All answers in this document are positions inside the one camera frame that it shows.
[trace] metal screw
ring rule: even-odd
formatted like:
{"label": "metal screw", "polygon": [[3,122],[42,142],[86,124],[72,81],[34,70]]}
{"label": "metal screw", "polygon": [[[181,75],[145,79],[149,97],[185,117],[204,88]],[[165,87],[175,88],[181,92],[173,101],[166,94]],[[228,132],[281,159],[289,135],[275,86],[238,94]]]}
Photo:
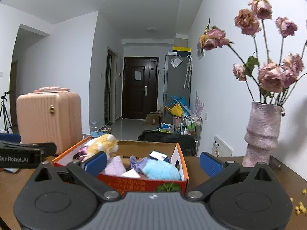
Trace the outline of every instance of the metal screw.
{"label": "metal screw", "polygon": [[119,196],[119,192],[115,190],[109,190],[103,194],[103,196],[107,199],[115,199]]}
{"label": "metal screw", "polygon": [[193,190],[188,192],[188,197],[190,197],[191,199],[199,199],[203,196],[203,193],[198,191],[198,190]]}

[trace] cardboard box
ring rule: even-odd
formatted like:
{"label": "cardboard box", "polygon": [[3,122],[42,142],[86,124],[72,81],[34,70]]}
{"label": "cardboard box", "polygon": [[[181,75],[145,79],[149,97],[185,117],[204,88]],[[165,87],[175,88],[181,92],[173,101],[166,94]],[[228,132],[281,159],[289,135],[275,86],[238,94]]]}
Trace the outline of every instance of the cardboard box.
{"label": "cardboard box", "polygon": [[150,113],[147,114],[146,123],[147,124],[160,124],[160,119],[162,117],[161,113]]}
{"label": "cardboard box", "polygon": [[[66,166],[73,160],[73,156],[78,152],[80,146],[85,144],[87,141],[92,139],[87,137],[74,145],[57,158],[53,159],[54,166]],[[135,179],[135,178],[124,178],[106,175],[100,173],[98,179],[103,181],[105,184],[113,187],[115,190],[124,194],[126,191],[143,191],[143,192],[170,192],[170,191],[181,191],[183,194],[188,184],[188,171],[185,165],[185,160],[181,152],[179,144],[174,143],[155,143],[155,142],[137,142],[137,141],[118,141],[119,150],[114,153],[125,159],[124,164],[127,165],[128,158],[134,155],[137,158],[148,157],[149,154],[156,150],[158,152],[165,153],[170,158],[171,164],[173,164],[182,176],[181,181],[160,181],[160,180],[149,180],[149,179]]]}

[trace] dried rose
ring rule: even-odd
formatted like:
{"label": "dried rose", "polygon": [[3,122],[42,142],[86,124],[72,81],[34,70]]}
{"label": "dried rose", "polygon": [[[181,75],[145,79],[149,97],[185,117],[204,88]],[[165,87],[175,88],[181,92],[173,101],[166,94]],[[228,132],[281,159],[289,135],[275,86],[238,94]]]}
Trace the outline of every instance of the dried rose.
{"label": "dried rose", "polygon": [[246,81],[245,66],[243,64],[233,64],[232,72],[239,81]]}
{"label": "dried rose", "polygon": [[275,20],[275,24],[279,29],[279,33],[286,38],[289,35],[294,35],[294,32],[297,31],[297,25],[290,21],[288,17],[278,17]]}
{"label": "dried rose", "polygon": [[217,47],[223,47],[229,44],[229,39],[226,38],[226,33],[217,27],[212,27],[206,30],[199,38],[200,46],[205,50],[212,50]]}
{"label": "dried rose", "polygon": [[242,34],[253,36],[261,30],[259,21],[249,9],[241,9],[239,15],[234,19],[234,23],[242,29]]}
{"label": "dried rose", "polygon": [[283,69],[269,60],[269,63],[259,69],[258,80],[260,88],[269,92],[280,93],[284,88]]}
{"label": "dried rose", "polygon": [[272,19],[272,5],[268,0],[252,0],[248,5],[251,5],[251,11],[258,19]]}
{"label": "dried rose", "polygon": [[284,77],[285,77],[285,86],[284,88],[288,88],[290,85],[292,85],[297,80],[297,76],[294,74],[292,69],[288,66],[283,66],[284,68]]}
{"label": "dried rose", "polygon": [[290,53],[283,61],[285,66],[289,67],[295,76],[298,76],[301,71],[304,69],[303,61],[301,60],[300,55],[297,53],[293,55]]}

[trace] suitcase latch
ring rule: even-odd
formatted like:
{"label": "suitcase latch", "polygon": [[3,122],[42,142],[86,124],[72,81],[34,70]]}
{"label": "suitcase latch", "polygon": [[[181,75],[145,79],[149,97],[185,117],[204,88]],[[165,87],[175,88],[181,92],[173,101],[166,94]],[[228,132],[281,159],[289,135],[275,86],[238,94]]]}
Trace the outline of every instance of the suitcase latch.
{"label": "suitcase latch", "polygon": [[53,105],[51,105],[51,106],[49,107],[49,112],[50,112],[51,114],[54,114],[54,106],[53,106]]}

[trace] textured vase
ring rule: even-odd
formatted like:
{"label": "textured vase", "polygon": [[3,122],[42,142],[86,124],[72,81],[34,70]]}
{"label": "textured vase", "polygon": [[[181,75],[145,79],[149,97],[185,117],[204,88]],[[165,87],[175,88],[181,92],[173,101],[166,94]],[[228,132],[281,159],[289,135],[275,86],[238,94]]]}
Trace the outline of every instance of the textured vase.
{"label": "textured vase", "polygon": [[254,167],[257,162],[269,164],[270,151],[278,145],[281,110],[277,105],[252,102],[244,138],[248,146],[242,166]]}

